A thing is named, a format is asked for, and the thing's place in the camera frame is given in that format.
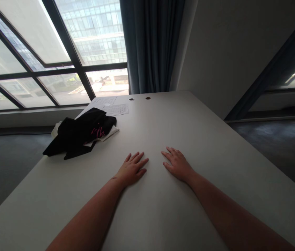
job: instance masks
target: black cloth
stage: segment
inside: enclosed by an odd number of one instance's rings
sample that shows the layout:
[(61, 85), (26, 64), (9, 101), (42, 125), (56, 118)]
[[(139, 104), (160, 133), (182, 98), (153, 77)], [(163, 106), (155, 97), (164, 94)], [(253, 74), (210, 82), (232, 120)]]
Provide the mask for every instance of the black cloth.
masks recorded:
[(57, 137), (43, 154), (53, 156), (67, 152), (66, 160), (91, 152), (95, 142), (91, 147), (83, 145), (107, 135), (116, 121), (115, 117), (106, 116), (106, 112), (97, 108), (90, 109), (77, 119), (67, 117), (59, 126)]

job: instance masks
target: window frame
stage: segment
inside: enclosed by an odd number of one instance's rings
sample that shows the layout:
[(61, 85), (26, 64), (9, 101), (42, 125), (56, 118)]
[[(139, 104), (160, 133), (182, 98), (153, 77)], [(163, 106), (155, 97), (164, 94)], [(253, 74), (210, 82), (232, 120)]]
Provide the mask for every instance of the window frame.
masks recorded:
[(26, 72), (23, 73), (12, 73), (12, 74), (3, 74), (0, 75), (0, 80), (7, 79), (18, 79), (18, 78), (33, 78), (33, 80), (39, 85), (39, 87), (44, 91), (44, 93), (49, 97), (49, 99), (53, 102), (53, 106), (43, 106), (43, 107), (31, 107), (26, 108), (22, 103), (20, 103), (14, 96), (12, 96), (8, 91), (6, 91), (0, 85), (0, 93), (9, 99), (14, 105), (18, 107), (18, 109), (7, 109), (0, 110), (0, 112), (10, 112), (10, 111), (20, 111), (20, 110), (35, 110), (35, 109), (44, 109), (44, 108), (54, 108), (54, 107), (76, 107), (76, 106), (85, 106), (88, 104), (74, 104), (74, 105), (59, 105), (54, 96), (48, 91), (45, 85), (38, 79), (41, 76), (53, 76), (53, 75), (61, 75), (61, 74), (69, 74), (69, 73), (77, 73), (87, 94), (89, 99), (92, 101), (95, 97), (95, 94), (92, 90), (92, 87), (87, 78), (86, 72), (89, 71), (100, 71), (100, 70), (115, 70), (115, 69), (124, 69), (127, 68), (127, 62), (121, 63), (112, 63), (112, 64), (100, 64), (100, 65), (91, 65), (91, 66), (83, 66), (79, 59), (79, 52), (74, 46), (74, 42), (71, 40), (68, 30), (64, 24), (64, 21), (60, 15), (59, 9), (54, 0), (42, 0), (57, 33), (71, 59), (70, 62), (61, 62), (55, 64), (45, 64), (42, 59), (37, 55), (37, 53), (28, 45), (28, 43), (23, 39), (23, 37), (16, 31), (16, 29), (9, 23), (9, 21), (4, 17), (4, 15), (0, 12), (1, 20), (10, 28), (10, 30), (16, 35), (16, 37), (25, 45), (25, 47), (35, 56), (35, 58), (44, 66), (44, 68), (49, 67), (61, 67), (61, 66), (74, 66), (74, 68), (65, 68), (65, 69), (57, 69), (57, 70), (48, 70), (48, 71), (33, 71), (30, 66), (25, 62), (19, 52), (15, 49), (15, 47), (11, 44), (11, 42), (7, 39), (7, 37), (0, 30), (0, 40), (4, 43), (4, 45), (10, 50), (10, 52), (15, 56), (15, 58), (19, 61), (19, 63), (25, 68)]

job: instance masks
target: curtain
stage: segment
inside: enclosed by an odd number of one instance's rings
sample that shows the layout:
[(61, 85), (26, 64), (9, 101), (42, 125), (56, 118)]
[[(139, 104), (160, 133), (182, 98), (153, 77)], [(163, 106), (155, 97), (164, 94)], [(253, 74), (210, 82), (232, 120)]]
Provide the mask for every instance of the curtain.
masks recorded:
[(130, 94), (169, 91), (185, 0), (120, 0)]

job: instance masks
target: white table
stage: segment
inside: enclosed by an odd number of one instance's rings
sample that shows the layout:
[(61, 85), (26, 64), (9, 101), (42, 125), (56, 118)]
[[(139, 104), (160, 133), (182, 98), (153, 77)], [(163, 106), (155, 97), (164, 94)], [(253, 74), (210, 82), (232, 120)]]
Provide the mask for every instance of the white table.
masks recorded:
[(115, 101), (123, 103), (118, 133), (73, 159), (43, 157), (3, 202), (0, 250), (44, 250), (137, 151), (149, 158), (147, 173), (121, 197), (103, 250), (227, 250), (191, 189), (162, 165), (166, 146), (295, 246), (295, 183), (193, 94)]

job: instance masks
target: white wall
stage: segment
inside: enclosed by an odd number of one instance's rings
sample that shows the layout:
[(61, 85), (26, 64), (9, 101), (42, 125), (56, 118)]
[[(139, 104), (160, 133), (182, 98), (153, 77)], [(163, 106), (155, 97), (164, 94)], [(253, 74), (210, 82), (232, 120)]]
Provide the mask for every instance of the white wall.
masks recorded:
[(74, 119), (84, 108), (85, 106), (4, 112), (0, 113), (0, 128), (54, 126), (66, 117)]
[(295, 0), (199, 1), (173, 85), (224, 119), (294, 30)]
[(249, 111), (281, 110), (289, 106), (295, 106), (295, 92), (265, 93), (257, 99)]

